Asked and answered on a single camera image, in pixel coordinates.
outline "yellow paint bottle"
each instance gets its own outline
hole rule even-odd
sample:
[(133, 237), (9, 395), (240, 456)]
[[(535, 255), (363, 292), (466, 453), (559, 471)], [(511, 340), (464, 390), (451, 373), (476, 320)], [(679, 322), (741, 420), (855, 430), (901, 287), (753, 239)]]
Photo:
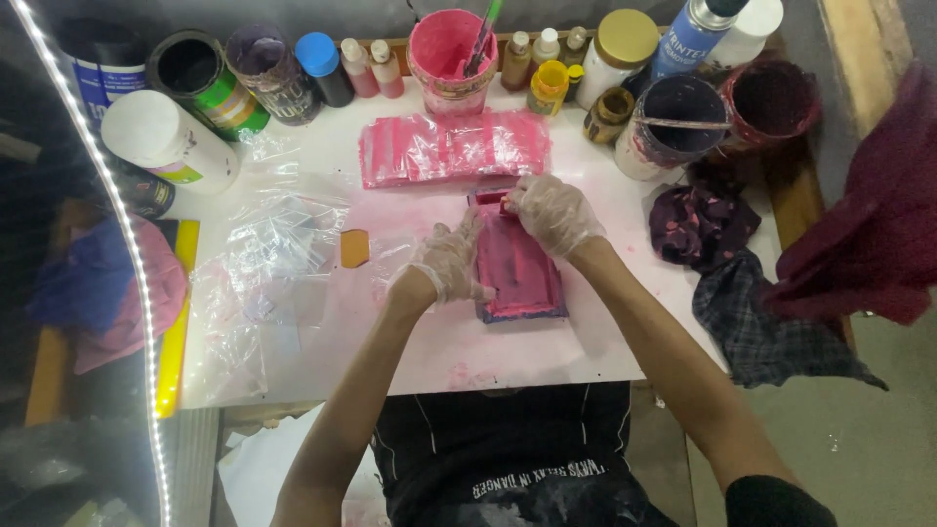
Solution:
[(570, 74), (563, 63), (548, 60), (537, 68), (530, 79), (528, 108), (534, 113), (554, 116), (563, 105), (566, 90), (570, 89)]

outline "paint stirring stick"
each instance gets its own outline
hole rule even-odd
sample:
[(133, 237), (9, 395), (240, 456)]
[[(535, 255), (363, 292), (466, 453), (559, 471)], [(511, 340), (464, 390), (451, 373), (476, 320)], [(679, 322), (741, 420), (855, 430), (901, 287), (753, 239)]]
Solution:
[(502, 2), (503, 0), (491, 0), (491, 4), (488, 5), (488, 10), (484, 13), (484, 20), (482, 20), (482, 28), (479, 29), (478, 38), (475, 40), (475, 47), (473, 47), (471, 51), (471, 57), (468, 58), (468, 62), (462, 69), (463, 79), (474, 77), (478, 74), (478, 66), (481, 65), (482, 59), (484, 59), (484, 44), (488, 41), (488, 37), (491, 36), (492, 27), (495, 25), (495, 20), (498, 19), (498, 14), (501, 12)]
[(638, 123), (652, 127), (668, 128), (692, 128), (695, 130), (727, 130), (732, 127), (732, 123), (711, 123), (704, 121), (679, 121), (676, 119), (658, 119), (657, 117), (633, 117)]

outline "led light strip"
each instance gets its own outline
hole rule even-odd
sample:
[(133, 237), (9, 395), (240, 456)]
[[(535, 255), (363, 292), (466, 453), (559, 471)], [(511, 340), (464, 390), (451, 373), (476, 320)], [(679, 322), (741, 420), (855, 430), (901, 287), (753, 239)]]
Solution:
[(133, 262), (133, 269), (137, 275), (137, 285), (140, 288), (140, 298), (143, 303), (143, 352), (145, 353), (146, 362), (145, 378), (147, 395), (146, 422), (150, 431), (150, 450), (153, 453), (153, 464), (156, 467), (156, 487), (157, 493), (159, 494), (159, 510), (161, 517), (160, 525), (162, 527), (171, 527), (172, 507), (170, 502), (169, 478), (167, 477), (166, 471), (166, 457), (164, 455), (162, 434), (159, 430), (159, 422), (156, 418), (157, 371), (156, 343), (153, 338), (153, 313), (152, 304), (150, 303), (150, 288), (146, 283), (147, 280), (145, 271), (143, 270), (140, 246), (137, 245), (137, 240), (134, 238), (130, 216), (127, 215), (124, 202), (121, 201), (120, 193), (113, 182), (111, 170), (108, 169), (107, 165), (104, 163), (104, 155), (101, 154), (101, 150), (97, 146), (97, 139), (88, 127), (88, 121), (84, 118), (78, 100), (75, 99), (75, 96), (73, 96), (68, 89), (68, 81), (59, 70), (55, 55), (49, 51), (49, 46), (46, 44), (46, 36), (38, 28), (36, 21), (33, 19), (33, 10), (27, 6), (23, 0), (10, 0), (10, 3), (16, 10), (16, 14), (20, 17), (20, 22), (22, 22), (23, 27), (26, 28), (26, 33), (29, 34), (29, 39), (32, 40), (33, 46), (36, 47), (42, 64), (49, 72), (49, 76), (52, 77), (52, 83), (55, 85), (55, 89), (58, 90), (59, 96), (65, 102), (68, 114), (75, 124), (75, 129), (78, 130), (79, 135), (82, 137), (84, 147), (88, 150), (88, 154), (91, 155), (91, 160), (95, 163), (97, 173), (100, 174), (101, 180), (104, 182), (104, 188), (111, 197), (111, 203), (114, 205), (114, 212), (117, 213), (121, 231), (123, 231), (124, 239), (130, 249), (130, 260)]

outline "blue cap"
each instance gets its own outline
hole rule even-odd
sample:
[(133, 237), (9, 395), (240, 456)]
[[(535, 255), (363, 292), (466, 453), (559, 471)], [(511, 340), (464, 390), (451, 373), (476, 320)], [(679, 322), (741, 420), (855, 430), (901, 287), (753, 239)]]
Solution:
[(324, 33), (309, 33), (296, 42), (296, 59), (309, 75), (325, 77), (338, 68), (338, 49)]

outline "paper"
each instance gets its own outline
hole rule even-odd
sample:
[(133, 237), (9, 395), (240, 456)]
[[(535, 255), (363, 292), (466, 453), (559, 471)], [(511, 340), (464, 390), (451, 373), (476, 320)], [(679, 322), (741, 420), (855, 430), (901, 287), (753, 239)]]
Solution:
[[(218, 475), (238, 527), (270, 526), (283, 480), (321, 410), (320, 405), (299, 419), (281, 419), (279, 427), (244, 438), (218, 462)], [(386, 511), (378, 465), (369, 446), (345, 494), (342, 525), (389, 527)]]

